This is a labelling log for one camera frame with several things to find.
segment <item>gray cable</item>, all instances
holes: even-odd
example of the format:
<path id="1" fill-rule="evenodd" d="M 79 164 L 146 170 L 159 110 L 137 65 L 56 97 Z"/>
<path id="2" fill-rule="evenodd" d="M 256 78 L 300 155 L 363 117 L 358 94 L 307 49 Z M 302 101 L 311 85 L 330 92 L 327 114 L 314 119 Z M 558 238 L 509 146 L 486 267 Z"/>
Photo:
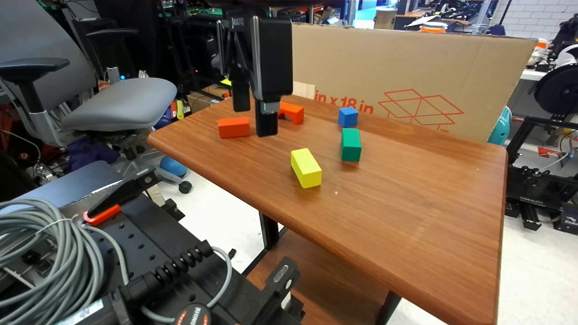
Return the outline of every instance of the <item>gray cable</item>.
<path id="1" fill-rule="evenodd" d="M 569 157 L 574 155 L 574 150 L 576 150 L 576 148 L 574 148 L 573 137 L 567 137 L 567 144 L 569 144 L 569 150 L 567 150 L 560 159 L 545 164 L 545 166 L 542 168 L 542 171 L 551 170 L 553 166 L 556 166 L 556 164 L 560 164 L 562 161 L 565 161 L 565 159 L 569 159 Z"/>
<path id="2" fill-rule="evenodd" d="M 218 249 L 218 247 L 213 247 L 213 251 L 217 255 L 220 255 L 220 258 L 228 264 L 228 274 L 224 278 L 224 283 L 222 283 L 220 291 L 213 296 L 211 301 L 206 303 L 208 309 L 213 309 L 218 303 L 218 300 L 222 298 L 222 294 L 228 291 L 228 287 L 231 283 L 231 273 L 233 273 L 233 265 L 231 265 L 229 255 L 226 251 Z"/>
<path id="3" fill-rule="evenodd" d="M 36 244 L 54 242 L 56 255 L 43 282 L 16 296 L 0 300 L 11 312 L 4 323 L 56 323 L 96 300 L 103 283 L 103 256 L 94 238 L 58 208 L 36 199 L 0 202 L 0 236 L 16 233 L 29 236 L 20 247 L 0 255 L 0 267 L 20 258 Z"/>
<path id="4" fill-rule="evenodd" d="M 233 274 L 233 265 L 231 265 L 231 258 L 226 251 L 218 249 L 218 247 L 213 247 L 213 251 L 228 264 L 228 274 L 218 289 L 218 292 L 213 296 L 211 301 L 206 303 L 208 309 L 213 309 L 218 300 L 222 298 L 222 294 L 228 291 L 228 287 L 231 285 L 231 274 Z M 153 321 L 159 321 L 159 323 L 173 323 L 175 318 L 166 318 L 166 316 L 161 316 L 161 314 L 155 314 L 153 310 L 146 309 L 144 305 L 141 307 L 141 312 L 153 320 Z"/>

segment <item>red block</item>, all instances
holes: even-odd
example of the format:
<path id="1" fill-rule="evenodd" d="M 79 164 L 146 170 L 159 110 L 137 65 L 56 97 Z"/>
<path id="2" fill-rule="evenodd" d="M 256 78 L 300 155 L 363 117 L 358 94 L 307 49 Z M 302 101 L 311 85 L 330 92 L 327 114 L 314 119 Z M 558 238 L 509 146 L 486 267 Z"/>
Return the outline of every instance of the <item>red block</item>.
<path id="1" fill-rule="evenodd" d="M 217 126 L 218 126 L 220 139 L 249 137 L 251 135 L 251 123 L 249 123 L 247 115 L 218 119 Z"/>
<path id="2" fill-rule="evenodd" d="M 303 125 L 305 112 L 300 105 L 282 101 L 278 114 L 280 117 L 289 119 L 293 125 Z"/>

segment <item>cardboard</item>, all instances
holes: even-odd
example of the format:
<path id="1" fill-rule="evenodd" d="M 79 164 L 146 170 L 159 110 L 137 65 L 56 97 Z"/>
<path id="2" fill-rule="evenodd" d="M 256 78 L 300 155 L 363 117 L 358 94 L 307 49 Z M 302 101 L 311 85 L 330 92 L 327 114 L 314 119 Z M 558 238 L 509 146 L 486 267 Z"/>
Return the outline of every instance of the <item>cardboard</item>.
<path id="1" fill-rule="evenodd" d="M 208 106 L 218 103 L 217 99 L 213 99 L 206 94 L 200 94 L 200 92 L 190 92 L 186 96 L 186 99 L 188 99 L 190 112 L 199 112 L 202 108 L 208 108 Z"/>
<path id="2" fill-rule="evenodd" d="M 209 96 L 215 96 L 215 97 L 231 97 L 231 88 L 229 87 L 224 87 L 224 85 L 218 85 L 218 83 L 211 83 L 208 87 L 202 88 L 204 94 L 209 94 Z"/>
<path id="3" fill-rule="evenodd" d="M 394 9 L 377 7 L 376 18 L 374 18 L 374 29 L 394 29 L 396 14 L 397 13 Z"/>
<path id="4" fill-rule="evenodd" d="M 293 27 L 293 78 L 314 99 L 486 143 L 535 40 Z"/>

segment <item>black pole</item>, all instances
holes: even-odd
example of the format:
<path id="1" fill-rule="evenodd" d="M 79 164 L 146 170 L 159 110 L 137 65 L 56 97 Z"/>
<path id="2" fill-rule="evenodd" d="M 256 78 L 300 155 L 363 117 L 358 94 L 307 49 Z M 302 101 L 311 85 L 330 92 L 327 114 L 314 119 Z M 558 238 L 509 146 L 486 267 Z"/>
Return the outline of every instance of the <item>black pole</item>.
<path id="1" fill-rule="evenodd" d="M 511 0 L 507 0 L 507 4 L 506 4 L 506 9 L 504 9 L 502 18 L 500 18 L 500 25 L 504 25 L 504 20 L 506 20 L 506 14 L 509 11 L 509 5 L 511 5 Z"/>

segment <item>blue object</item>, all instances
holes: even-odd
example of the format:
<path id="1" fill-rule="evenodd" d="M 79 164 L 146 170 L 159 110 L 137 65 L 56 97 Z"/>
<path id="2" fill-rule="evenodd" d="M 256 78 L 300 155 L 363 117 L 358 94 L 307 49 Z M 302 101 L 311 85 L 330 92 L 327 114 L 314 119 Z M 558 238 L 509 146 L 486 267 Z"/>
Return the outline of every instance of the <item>blue object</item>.
<path id="1" fill-rule="evenodd" d="M 356 128 L 359 112 L 352 106 L 340 108 L 340 126 L 341 128 Z"/>
<path id="2" fill-rule="evenodd" d="M 511 110 L 504 106 L 498 121 L 495 123 L 495 128 L 488 139 L 488 143 L 500 144 L 504 146 L 507 137 L 509 137 L 509 119 L 511 119 Z"/>
<path id="3" fill-rule="evenodd" d="M 181 177 L 181 179 L 186 175 L 186 166 L 172 157 L 162 157 L 161 168 Z"/>
<path id="4" fill-rule="evenodd" d="M 170 112 L 170 108 L 164 110 L 164 114 L 161 115 L 161 119 L 157 121 L 155 128 L 164 128 L 166 125 L 170 125 L 173 121 L 173 114 Z"/>
<path id="5" fill-rule="evenodd" d="M 108 148 L 103 143 L 97 143 L 90 137 L 81 137 L 67 146 L 69 164 L 67 171 L 74 171 L 81 166 L 87 166 L 94 161 L 107 161 L 108 164 L 116 162 L 119 153 Z"/>
<path id="6" fill-rule="evenodd" d="M 506 27 L 504 25 L 489 25 L 488 34 L 506 36 Z"/>

